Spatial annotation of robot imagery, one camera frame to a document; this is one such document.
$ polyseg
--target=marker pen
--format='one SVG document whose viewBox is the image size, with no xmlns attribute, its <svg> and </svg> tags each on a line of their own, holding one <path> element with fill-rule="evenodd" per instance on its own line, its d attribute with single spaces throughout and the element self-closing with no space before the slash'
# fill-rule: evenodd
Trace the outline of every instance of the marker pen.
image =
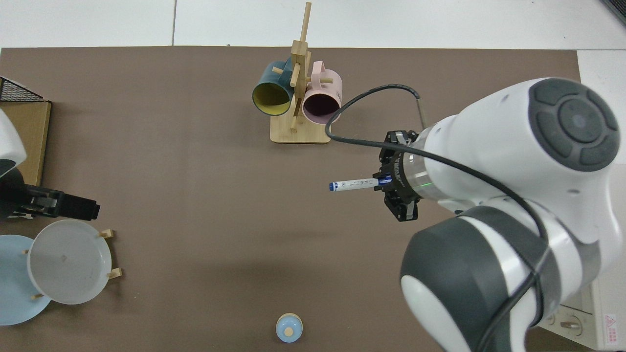
<svg viewBox="0 0 626 352">
<path fill-rule="evenodd" d="M 391 182 L 391 176 L 385 176 L 383 179 L 360 179 L 331 182 L 328 185 L 328 188 L 331 190 L 331 192 L 338 192 L 340 190 L 368 189 L 371 187 L 388 184 L 389 182 Z"/>
</svg>

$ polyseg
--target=wire basket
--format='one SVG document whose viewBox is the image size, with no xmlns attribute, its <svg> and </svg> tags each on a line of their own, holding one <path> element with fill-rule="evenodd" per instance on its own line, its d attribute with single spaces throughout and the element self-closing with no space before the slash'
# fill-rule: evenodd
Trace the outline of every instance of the wire basket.
<svg viewBox="0 0 626 352">
<path fill-rule="evenodd" d="M 22 87 L 21 85 L 0 76 L 0 101 L 36 102 L 48 101 L 41 95 Z"/>
</svg>

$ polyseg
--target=warning label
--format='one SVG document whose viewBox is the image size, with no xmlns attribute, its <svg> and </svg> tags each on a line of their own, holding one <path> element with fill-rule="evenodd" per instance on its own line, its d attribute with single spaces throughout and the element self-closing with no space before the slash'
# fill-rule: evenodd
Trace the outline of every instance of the warning label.
<svg viewBox="0 0 626 352">
<path fill-rule="evenodd" d="M 607 345 L 618 344 L 615 314 L 604 314 L 604 337 L 607 340 Z"/>
</svg>

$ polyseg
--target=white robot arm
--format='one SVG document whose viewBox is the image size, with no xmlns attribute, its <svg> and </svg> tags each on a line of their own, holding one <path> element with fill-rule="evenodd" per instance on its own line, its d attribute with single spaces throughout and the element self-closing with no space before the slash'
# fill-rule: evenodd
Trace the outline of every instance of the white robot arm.
<svg viewBox="0 0 626 352">
<path fill-rule="evenodd" d="M 24 145 L 9 118 L 0 110 L 0 177 L 26 159 Z"/>
<path fill-rule="evenodd" d="M 100 206 L 95 200 L 59 190 L 26 185 L 16 168 L 26 151 L 9 118 L 0 110 L 0 222 L 16 214 L 94 220 Z"/>
<path fill-rule="evenodd" d="M 622 253 L 608 194 L 618 126 L 580 83 L 522 82 L 386 141 L 487 175 L 530 208 L 457 168 L 382 147 L 373 177 L 392 181 L 375 189 L 398 220 L 417 219 L 422 198 L 456 214 L 413 236 L 400 278 L 411 311 L 446 351 L 524 351 L 528 327 Z"/>
</svg>

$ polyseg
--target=dark green mug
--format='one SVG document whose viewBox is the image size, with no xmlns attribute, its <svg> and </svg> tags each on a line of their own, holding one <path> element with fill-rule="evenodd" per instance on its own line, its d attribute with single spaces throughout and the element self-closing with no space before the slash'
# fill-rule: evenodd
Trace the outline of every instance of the dark green mug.
<svg viewBox="0 0 626 352">
<path fill-rule="evenodd" d="M 275 67 L 282 73 L 275 72 Z M 289 85 L 293 71 L 291 57 L 287 61 L 274 61 L 267 65 L 252 91 L 252 101 L 261 112 L 277 116 L 289 110 L 294 96 L 294 89 Z"/>
</svg>

